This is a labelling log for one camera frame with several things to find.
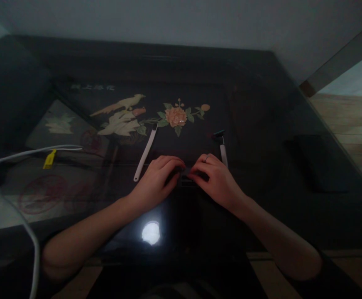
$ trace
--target green leaf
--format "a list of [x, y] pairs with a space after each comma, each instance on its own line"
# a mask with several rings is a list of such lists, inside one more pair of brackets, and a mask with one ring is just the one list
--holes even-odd
[[196, 110], [199, 110], [199, 112], [201, 113], [201, 116], [205, 115], [205, 112], [202, 110], [202, 108], [200, 107], [195, 107]]
[[187, 118], [191, 123], [195, 122], [195, 118], [193, 117], [193, 115], [190, 114], [190, 115], [187, 116]]
[[158, 123], [157, 123], [157, 126], [158, 127], [166, 127], [168, 125], [168, 121], [167, 120], [160, 120]]
[[174, 128], [174, 130], [176, 131], [177, 137], [180, 137], [181, 129], [182, 129], [181, 126], [176, 126], [176, 127]]
[[140, 135], [146, 136], [147, 135], [147, 127], [145, 127], [145, 126], [138, 127], [137, 128], [137, 133], [140, 134]]
[[166, 107], [166, 109], [171, 109], [173, 108], [173, 105], [169, 104], [169, 103], [163, 103], [163, 105]]
[[157, 114], [163, 119], [166, 119], [166, 114], [164, 112], [159, 111]]

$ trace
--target yellow tag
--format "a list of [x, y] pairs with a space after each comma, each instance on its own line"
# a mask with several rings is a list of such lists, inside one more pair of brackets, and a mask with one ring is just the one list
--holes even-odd
[[51, 169], [52, 163], [54, 162], [55, 153], [56, 153], [56, 149], [53, 149], [51, 154], [49, 154], [47, 156], [47, 158], [45, 159], [43, 169]]

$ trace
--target person's right hand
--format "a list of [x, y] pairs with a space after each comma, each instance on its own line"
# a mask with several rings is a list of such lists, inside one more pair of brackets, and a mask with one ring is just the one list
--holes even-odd
[[[205, 181], [196, 175], [197, 171], [205, 172], [209, 180]], [[231, 213], [235, 213], [243, 202], [249, 199], [239, 188], [228, 168], [213, 154], [201, 155], [188, 177]]]

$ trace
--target red seal mark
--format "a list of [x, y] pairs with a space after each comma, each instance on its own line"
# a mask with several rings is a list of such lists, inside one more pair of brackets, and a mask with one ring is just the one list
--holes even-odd
[[65, 209], [72, 213], [84, 212], [90, 204], [91, 190], [88, 182], [80, 181], [73, 185], [65, 197]]
[[41, 176], [23, 190], [18, 199], [19, 209], [30, 215], [46, 212], [59, 202], [66, 188], [66, 180], [59, 175]]
[[80, 137], [80, 145], [86, 152], [96, 153], [102, 145], [101, 136], [94, 130], [88, 129]]

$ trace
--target inlaid artwork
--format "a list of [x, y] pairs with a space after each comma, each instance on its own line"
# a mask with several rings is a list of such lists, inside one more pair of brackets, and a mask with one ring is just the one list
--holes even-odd
[[99, 131], [98, 134], [117, 134], [119, 136], [129, 136], [132, 137], [133, 140], [137, 140], [135, 134], [131, 135], [132, 132], [146, 136], [147, 127], [145, 124], [157, 124], [158, 127], [170, 125], [170, 127], [174, 128], [176, 135], [179, 137], [181, 130], [187, 121], [194, 123], [195, 117], [204, 120], [205, 113], [210, 109], [208, 104], [203, 104], [201, 107], [195, 107], [194, 111], [192, 111], [192, 108], [190, 107], [184, 109], [185, 104], [181, 102], [181, 99], [178, 99], [174, 106], [170, 103], [164, 103], [165, 109], [164, 111], [157, 112], [158, 118], [138, 120], [137, 117], [141, 118], [141, 115], [146, 113], [147, 110], [145, 107], [133, 108], [133, 106], [137, 105], [143, 98], [145, 98], [144, 95], [136, 94], [132, 98], [120, 100], [113, 105], [91, 114], [91, 116], [95, 116], [101, 113], [110, 113], [121, 108], [124, 109], [120, 112], [115, 112], [110, 116], [108, 122], [101, 125], [103, 129]]

